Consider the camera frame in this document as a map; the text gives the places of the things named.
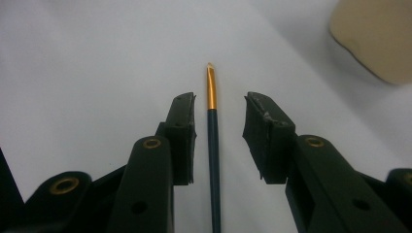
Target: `gold ferrule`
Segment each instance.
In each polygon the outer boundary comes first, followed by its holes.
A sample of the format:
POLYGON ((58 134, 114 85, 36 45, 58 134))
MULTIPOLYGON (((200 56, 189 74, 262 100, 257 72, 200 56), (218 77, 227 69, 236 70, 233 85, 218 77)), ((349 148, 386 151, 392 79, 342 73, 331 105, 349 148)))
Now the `gold ferrule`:
POLYGON ((217 109, 215 68, 211 63, 207 65, 207 108, 217 109))

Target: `brass screw insert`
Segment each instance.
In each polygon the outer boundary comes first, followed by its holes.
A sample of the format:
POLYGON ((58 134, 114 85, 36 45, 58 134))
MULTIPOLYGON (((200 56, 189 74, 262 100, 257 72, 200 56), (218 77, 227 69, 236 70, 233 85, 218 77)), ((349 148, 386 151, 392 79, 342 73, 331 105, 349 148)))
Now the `brass screw insert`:
POLYGON ((145 149, 155 149, 161 145, 161 141, 159 139, 148 139, 143 143, 143 147, 145 149))
POLYGON ((306 139, 305 139, 305 142, 306 142, 309 146, 311 146, 311 147, 313 147, 313 148, 321 148, 321 147, 323 147, 323 146, 325 145, 324 141, 322 141, 322 140, 319 139, 319 138, 313 138, 313 137, 311 137, 311 138, 306 138, 306 139))
POLYGON ((51 188, 49 189, 49 192, 53 195, 66 194, 74 190, 79 185, 79 183, 80 183, 79 179, 75 177, 62 178, 56 181, 51 186, 51 188))

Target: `dark green brush handle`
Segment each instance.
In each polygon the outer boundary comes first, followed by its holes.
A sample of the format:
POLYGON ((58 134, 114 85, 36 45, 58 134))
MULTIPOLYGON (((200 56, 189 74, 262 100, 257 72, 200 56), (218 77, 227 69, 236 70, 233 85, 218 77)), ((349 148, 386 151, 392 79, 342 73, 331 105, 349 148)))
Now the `dark green brush handle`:
POLYGON ((217 110, 208 110, 207 119, 212 225, 213 233, 221 233, 221 185, 219 175, 219 132, 217 110))

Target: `white surface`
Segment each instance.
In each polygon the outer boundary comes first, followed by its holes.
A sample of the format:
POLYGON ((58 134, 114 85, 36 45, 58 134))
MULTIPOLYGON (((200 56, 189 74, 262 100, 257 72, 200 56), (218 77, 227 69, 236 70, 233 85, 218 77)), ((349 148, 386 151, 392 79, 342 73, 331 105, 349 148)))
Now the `white surface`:
POLYGON ((176 232, 211 232, 206 65, 216 67, 223 232, 296 232, 283 185, 242 139, 247 91, 298 134, 332 141, 367 175, 412 167, 412 86, 377 80, 327 31, 336 0, 0 2, 0 146, 24 199, 69 170, 97 179, 193 91, 194 184, 175 188, 176 232))

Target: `black plastic part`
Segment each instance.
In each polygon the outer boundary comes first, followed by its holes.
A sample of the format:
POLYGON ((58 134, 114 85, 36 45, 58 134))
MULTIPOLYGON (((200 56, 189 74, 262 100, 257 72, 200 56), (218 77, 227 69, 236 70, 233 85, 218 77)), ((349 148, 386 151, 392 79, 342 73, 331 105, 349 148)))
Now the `black plastic part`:
POLYGON ((6 232, 78 232, 87 216, 88 174, 65 172, 42 183, 6 232))
POLYGON ((399 219, 412 232, 412 169, 394 169, 386 180, 390 204, 399 219))
POLYGON ((286 195, 298 232, 307 232, 306 229, 309 228, 315 209, 315 201, 294 163, 286 185, 286 195))
POLYGON ((285 183, 296 134, 294 123, 269 97, 249 92, 243 138, 266 183, 285 183))
POLYGON ((388 206, 391 205, 390 199, 391 194, 388 190, 388 187, 385 183, 376 180, 372 177, 367 176, 366 174, 358 172, 358 174, 363 178, 363 180, 372 188, 372 190, 378 195, 388 206))
POLYGON ((121 179, 107 232, 173 232, 172 159, 167 139, 136 142, 121 179))
POLYGON ((125 166, 96 180, 87 197, 90 215, 82 232, 105 232, 125 166))
POLYGON ((194 98, 192 92, 175 97, 166 121, 156 131, 170 142, 174 185, 193 183, 194 98))
MULTIPOLYGON (((310 219, 298 226, 304 229, 299 232, 409 232, 328 140, 299 136, 293 161, 294 171, 303 180, 300 185, 306 185, 315 203, 310 219)), ((292 174, 288 183, 295 176, 292 174)), ((298 199, 307 199, 307 194, 288 198, 292 203, 302 203, 298 199)), ((293 216, 305 219, 308 215, 293 216)))
POLYGON ((0 232, 6 229, 7 225, 21 210, 24 203, 18 192, 15 179, 7 165, 3 151, 0 149, 0 232))

